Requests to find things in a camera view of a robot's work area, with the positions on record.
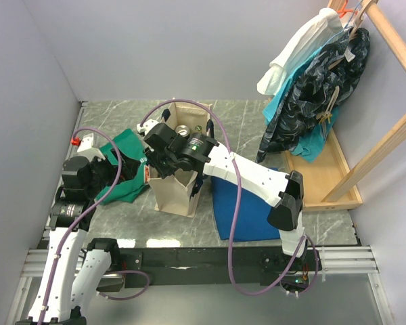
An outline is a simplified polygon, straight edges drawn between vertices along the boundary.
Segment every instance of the white shirt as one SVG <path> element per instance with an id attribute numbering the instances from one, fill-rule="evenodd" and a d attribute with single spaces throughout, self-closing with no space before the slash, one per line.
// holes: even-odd
<path id="1" fill-rule="evenodd" d="M 321 9 L 317 16 L 296 32 L 283 51 L 269 64 L 271 68 L 257 83 L 257 91 L 263 95 L 275 95 L 296 68 L 342 29 L 335 10 Z"/>

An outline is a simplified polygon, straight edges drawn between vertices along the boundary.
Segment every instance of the green cloth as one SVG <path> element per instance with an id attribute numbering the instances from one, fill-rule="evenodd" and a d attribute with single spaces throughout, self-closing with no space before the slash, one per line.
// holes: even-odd
<path id="1" fill-rule="evenodd" d="M 123 201 L 132 203 L 135 198 L 145 189 L 144 185 L 144 167 L 147 162 L 147 158 L 143 153 L 143 146 L 139 138 L 130 130 L 126 129 L 121 134 L 113 139 L 114 143 L 118 146 L 119 150 L 123 152 L 129 158 L 140 160 L 140 166 L 138 168 L 137 176 L 130 181 L 124 181 L 113 189 L 109 196 L 101 202 L 101 204 L 108 204 L 114 201 Z M 102 154 L 114 165 L 117 166 L 118 162 L 113 153 L 111 153 L 113 146 L 108 143 L 101 147 Z M 109 189 L 107 186 L 101 193 L 96 196 L 99 200 Z"/>

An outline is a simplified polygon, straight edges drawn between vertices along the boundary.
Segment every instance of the wooden rack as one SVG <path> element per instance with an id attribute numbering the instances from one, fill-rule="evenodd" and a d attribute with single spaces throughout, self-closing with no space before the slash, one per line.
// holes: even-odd
<path id="1" fill-rule="evenodd" d="M 406 44 L 380 11 L 377 0 L 363 0 L 359 15 L 367 13 L 391 51 L 406 71 Z M 339 10 L 344 0 L 331 0 Z M 312 164 L 285 152 L 291 169 L 304 176 L 304 210 L 354 209 L 363 203 L 356 184 L 406 139 L 406 114 L 351 170 L 331 130 L 323 152 Z"/>

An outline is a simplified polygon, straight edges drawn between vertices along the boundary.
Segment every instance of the gray marble surface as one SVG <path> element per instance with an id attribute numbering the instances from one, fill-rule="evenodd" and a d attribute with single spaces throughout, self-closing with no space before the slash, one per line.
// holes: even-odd
<path id="1" fill-rule="evenodd" d="M 102 129 L 115 137 L 126 128 L 135 132 L 135 126 L 146 112 L 160 101 L 131 100 L 89 102 L 83 107 L 80 126 Z M 227 130 L 232 150 L 253 160 L 265 127 L 262 110 L 264 101 L 206 101 Z M 154 116 L 158 118 L 161 110 Z M 221 142 L 221 132 L 215 127 L 215 136 Z M 99 144 L 106 141 L 99 139 Z M 268 154 L 263 163 L 286 171 L 282 155 Z M 113 202 L 97 208 L 87 237 L 117 238 L 121 247 L 214 247 L 227 246 L 220 240 L 212 209 L 210 180 L 202 186 L 194 218 L 154 210 L 155 197 L 151 189 L 142 193 L 132 204 Z M 348 211 L 304 213 L 305 232 L 319 245 L 356 244 L 355 230 Z M 238 242 L 236 246 L 280 245 L 280 240 Z"/>

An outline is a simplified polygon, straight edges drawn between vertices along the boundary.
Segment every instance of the blue cloth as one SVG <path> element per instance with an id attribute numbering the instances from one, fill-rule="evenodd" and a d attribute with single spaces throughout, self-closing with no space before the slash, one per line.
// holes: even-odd
<path id="1" fill-rule="evenodd" d="M 233 212 L 235 211 L 238 186 L 218 177 L 211 177 L 214 215 L 218 233 L 222 240 L 230 235 Z M 236 242 L 278 239 L 277 228 L 269 225 L 267 218 L 271 206 L 257 195 L 242 189 L 241 206 L 236 224 Z"/>
<path id="2" fill-rule="evenodd" d="M 275 94 L 275 97 L 271 100 L 269 104 L 265 107 L 263 110 L 263 116 L 265 116 L 265 123 L 266 125 L 271 122 L 273 116 L 275 115 L 275 112 L 277 112 L 277 108 L 279 106 L 279 103 L 283 100 L 286 92 L 290 89 L 290 86 L 292 85 L 293 82 L 297 80 L 297 78 L 305 72 L 305 70 L 309 67 L 311 61 L 319 54 L 320 50 L 322 47 L 317 49 L 313 54 L 310 55 L 308 59 L 302 63 L 296 70 L 284 81 L 283 85 L 279 89 L 279 91 Z"/>
<path id="3" fill-rule="evenodd" d="M 295 156 L 301 156 L 309 163 L 312 163 L 316 160 L 317 156 L 323 150 L 323 147 L 326 143 L 326 137 L 330 132 L 332 125 L 335 123 L 338 118 L 338 113 L 340 112 L 339 107 L 332 109 L 331 113 L 331 123 L 328 120 L 326 123 L 326 134 L 323 136 L 323 128 L 321 125 L 317 125 L 311 132 L 305 133 L 302 137 L 299 138 L 298 145 L 296 146 L 291 153 Z"/>

